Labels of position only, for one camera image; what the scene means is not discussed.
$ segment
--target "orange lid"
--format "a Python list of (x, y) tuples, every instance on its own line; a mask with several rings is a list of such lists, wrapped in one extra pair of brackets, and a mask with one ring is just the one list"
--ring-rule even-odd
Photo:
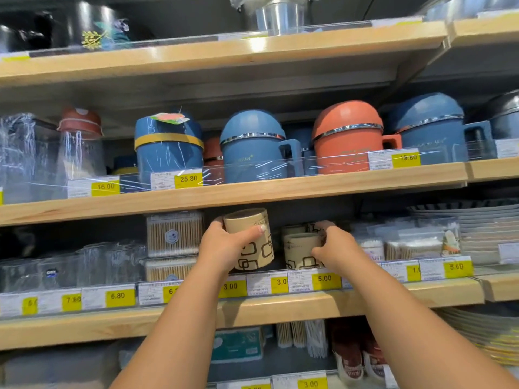
[(347, 125), (373, 124), (384, 128), (377, 110), (364, 101), (347, 101), (332, 105), (321, 112), (314, 123), (312, 138)]
[(63, 111), (58, 131), (82, 131), (93, 137), (103, 136), (99, 115), (80, 108), (67, 108)]
[(218, 159), (222, 157), (222, 149), (220, 149), (220, 137), (213, 136), (212, 138), (204, 141), (204, 160), (209, 158)]

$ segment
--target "wooden shelf edge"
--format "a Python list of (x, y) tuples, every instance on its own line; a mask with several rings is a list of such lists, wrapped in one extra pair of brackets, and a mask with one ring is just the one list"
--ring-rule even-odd
[(2, 63), (0, 86), (194, 71), (251, 63), (437, 48), (443, 22), (363, 27), (304, 35), (250, 38), (32, 58)]
[(519, 177), (519, 157), (467, 162), (470, 183)]
[(487, 301), (502, 302), (519, 299), (519, 272), (487, 274), (474, 278), (481, 283)]
[(490, 45), (498, 42), (519, 42), (519, 19), (502, 15), (491, 19), (464, 19), (449, 26), (451, 46)]
[(0, 206), (0, 226), (451, 185), (466, 182), (467, 179), (465, 165), (459, 162), (200, 188), (136, 192), (118, 196), (32, 202)]
[[(474, 279), (406, 284), (427, 307), (484, 303)], [(0, 321), (0, 350), (147, 335), (162, 307)], [(364, 314), (363, 301), (353, 290), (225, 300), (218, 304), (217, 328), (315, 320)]]

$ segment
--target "forearm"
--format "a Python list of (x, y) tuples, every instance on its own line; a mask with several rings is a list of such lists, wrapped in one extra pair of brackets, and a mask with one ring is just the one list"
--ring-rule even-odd
[(112, 389), (204, 389), (224, 278), (196, 264)]
[(517, 381), (421, 304), (360, 248), (341, 262), (401, 389), (517, 388)]

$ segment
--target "blue container with yellow band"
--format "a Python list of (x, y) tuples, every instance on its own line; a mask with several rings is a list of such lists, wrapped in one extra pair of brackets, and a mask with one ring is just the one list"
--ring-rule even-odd
[(135, 125), (135, 150), (141, 183), (150, 184), (150, 175), (202, 168), (204, 144), (191, 123), (170, 124), (144, 117)]

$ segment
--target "mug handle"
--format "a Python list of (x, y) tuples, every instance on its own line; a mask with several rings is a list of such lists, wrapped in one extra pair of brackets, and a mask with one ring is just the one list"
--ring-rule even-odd
[(382, 143), (389, 143), (392, 149), (401, 149), (402, 137), (399, 134), (382, 135)]
[(292, 164), (294, 165), (294, 173), (296, 177), (304, 176), (305, 170), (302, 166), (302, 159), (301, 159), (301, 143), (297, 139), (287, 139), (282, 140), (280, 143), (278, 143), (279, 149), (281, 149), (283, 146), (289, 146), (290, 150), (292, 151)]
[(485, 121), (478, 121), (477, 123), (465, 124), (463, 126), (463, 131), (466, 132), (468, 130), (479, 130), (483, 133), (483, 139), (479, 139), (478, 137), (476, 137), (477, 141), (479, 142), (480, 153), (481, 153), (482, 159), (487, 158), (488, 155), (490, 155), (491, 158), (495, 158), (496, 157), (496, 155), (494, 153), (495, 147), (492, 144), (492, 142), (490, 142), (491, 143), (490, 146), (487, 146), (486, 144), (483, 143), (483, 142), (489, 142), (489, 141), (493, 140), (490, 122), (488, 120), (485, 120)]

